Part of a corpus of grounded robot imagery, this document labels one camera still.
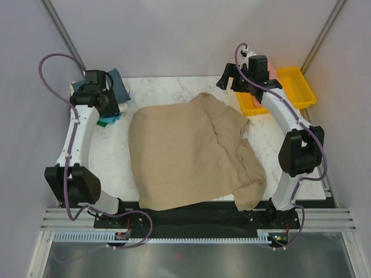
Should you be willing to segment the beige t shirt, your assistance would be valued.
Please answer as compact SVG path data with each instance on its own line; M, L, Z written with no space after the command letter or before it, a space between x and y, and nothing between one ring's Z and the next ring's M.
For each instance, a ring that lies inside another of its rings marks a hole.
M250 121L209 93L136 111L128 146L139 206L162 211L233 195L253 210L267 186Z

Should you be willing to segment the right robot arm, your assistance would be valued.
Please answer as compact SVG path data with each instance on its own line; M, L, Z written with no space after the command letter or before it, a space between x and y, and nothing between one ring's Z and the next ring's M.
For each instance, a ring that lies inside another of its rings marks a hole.
M327 164L323 149L324 130L300 116L280 82L269 77L266 56L248 56L242 65L226 64L216 86L225 90L229 82L234 92L256 97L274 117L285 136L278 154L282 175L270 199L274 208L265 214L266 223L272 228L279 228L286 222L285 211L296 205L301 183L311 181L309 175L315 168Z

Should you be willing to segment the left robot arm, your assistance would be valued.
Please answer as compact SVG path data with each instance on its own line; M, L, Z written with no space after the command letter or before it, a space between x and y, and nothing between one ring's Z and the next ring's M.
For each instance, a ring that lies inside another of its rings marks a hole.
M45 169L45 179L71 220L76 220L71 207L79 205L107 215L113 227L123 227L127 213L119 209L117 197L102 190L89 169L89 152L99 119L119 115L130 97L117 69L87 70L84 81L72 83L71 88L70 97L63 99L71 112L66 140L56 164Z

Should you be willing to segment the folded blue-grey t shirt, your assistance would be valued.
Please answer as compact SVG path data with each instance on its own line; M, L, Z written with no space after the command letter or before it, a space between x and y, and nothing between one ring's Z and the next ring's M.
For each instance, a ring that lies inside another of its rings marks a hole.
M116 68L108 71L110 76L112 77L114 81L114 94L117 100L118 104L123 104L131 100L130 94L127 91L125 85L123 84L122 78L120 73ZM73 82L70 86L70 95L73 94L73 92L77 91L82 85L84 84L84 80Z

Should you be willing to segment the folded green t shirt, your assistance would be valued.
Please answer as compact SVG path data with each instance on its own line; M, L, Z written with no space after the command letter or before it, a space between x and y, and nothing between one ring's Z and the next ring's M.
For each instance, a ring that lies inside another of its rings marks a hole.
M96 124L97 124L98 126L100 126L100 127L106 127L106 126L108 125L108 123L106 123L106 122L102 122L102 121L100 121L100 120L98 120Z

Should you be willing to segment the pink t shirt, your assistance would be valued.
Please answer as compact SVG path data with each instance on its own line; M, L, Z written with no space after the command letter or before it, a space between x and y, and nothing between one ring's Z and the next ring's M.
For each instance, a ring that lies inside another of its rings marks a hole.
M269 71L269 79L278 79L277 71L272 66L272 64L268 61L268 71ZM256 97L253 97L253 103L256 108L263 108L263 105L260 104Z

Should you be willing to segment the yellow plastic bin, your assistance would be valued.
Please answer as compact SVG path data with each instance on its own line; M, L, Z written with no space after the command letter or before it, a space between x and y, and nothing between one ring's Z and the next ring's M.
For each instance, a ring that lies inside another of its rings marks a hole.
M283 86L287 98L296 109L306 109L317 102L317 98L305 77L297 67L276 69L278 81ZM266 108L256 108L249 93L236 93L241 112L245 116L269 114Z

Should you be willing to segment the left corner aluminium post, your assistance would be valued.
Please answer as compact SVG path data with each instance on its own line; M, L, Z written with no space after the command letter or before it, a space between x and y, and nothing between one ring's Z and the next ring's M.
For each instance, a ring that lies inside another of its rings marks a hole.
M65 47L67 48L70 56L73 56L74 59L78 61L78 68L83 75L85 73L85 64L79 54L78 49L75 46L72 38L70 37L65 24L63 23L57 9L55 8L54 4L51 0L40 0L41 5L43 6L45 12L47 13L48 17L50 18L51 22L53 23L56 31L60 35Z

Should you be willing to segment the corner aluminium post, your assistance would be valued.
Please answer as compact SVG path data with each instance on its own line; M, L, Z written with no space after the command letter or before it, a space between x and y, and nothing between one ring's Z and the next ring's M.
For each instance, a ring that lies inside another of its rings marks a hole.
M332 8L331 12L329 13L324 25L322 26L319 34L316 37L310 51L308 52L300 71L304 75L308 68L310 67L312 61L314 60L316 54L320 50L324 40L326 39L327 35L330 33L330 30L334 26L335 22L337 21L339 15L343 11L344 7L348 3L348 0L337 0L335 2L334 7Z
M56 31L60 35L65 47L67 48L70 56L73 56L74 59L78 61L78 68L83 75L85 73L85 64L79 54L78 49L75 46L72 38L70 37L65 24L63 23L57 9L55 8L54 4L51 0L40 0L41 5L43 6L45 12L47 13L48 17L50 18L51 22L53 23Z

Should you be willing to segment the right corner aluminium post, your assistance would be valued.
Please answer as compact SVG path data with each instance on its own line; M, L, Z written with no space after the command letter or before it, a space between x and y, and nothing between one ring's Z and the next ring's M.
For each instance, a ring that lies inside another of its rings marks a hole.
M334 26L335 22L337 21L339 15L343 11L344 7L348 3L348 0L337 0L335 2L334 7L332 8L331 12L329 13L324 25L322 26L319 34L316 37L310 51L308 52L300 71L304 75L308 68L310 67L312 61L314 60L316 54L320 50L324 40L326 39L327 35L330 33L330 30Z

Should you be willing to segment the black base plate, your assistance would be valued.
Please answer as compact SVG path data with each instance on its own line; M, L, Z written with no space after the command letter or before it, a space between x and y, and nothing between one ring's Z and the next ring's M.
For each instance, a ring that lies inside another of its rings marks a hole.
M298 208L277 212L271 201L260 201L257 208L238 211L232 201L209 201L165 211L144 209L135 213L136 202L124 202L126 216L96 217L94 228L114 231L127 229L131 238L150 239L227 239L253 237L259 230L336 231L340 212L331 198L304 200Z

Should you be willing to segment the aluminium frame rail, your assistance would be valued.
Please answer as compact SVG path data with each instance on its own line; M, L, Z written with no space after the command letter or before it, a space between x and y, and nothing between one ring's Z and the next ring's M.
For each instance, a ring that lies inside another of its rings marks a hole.
M154 227L174 226L185 227L187 225L222 225L241 226L243 228L258 230L284 230L299 229L304 225L304 231L313 232L342 232L356 230L354 220L349 210L344 208L306 208L304 212L297 209L291 215L285 215L276 219L268 219L264 210L236 211L230 209L177 209L168 211L151 211L146 213L151 217ZM92 216L83 212L78 220L68 219L62 208L47 209L41 224L44 230L57 229L131 229L148 228L149 220L143 214L134 213L121 218L108 218Z

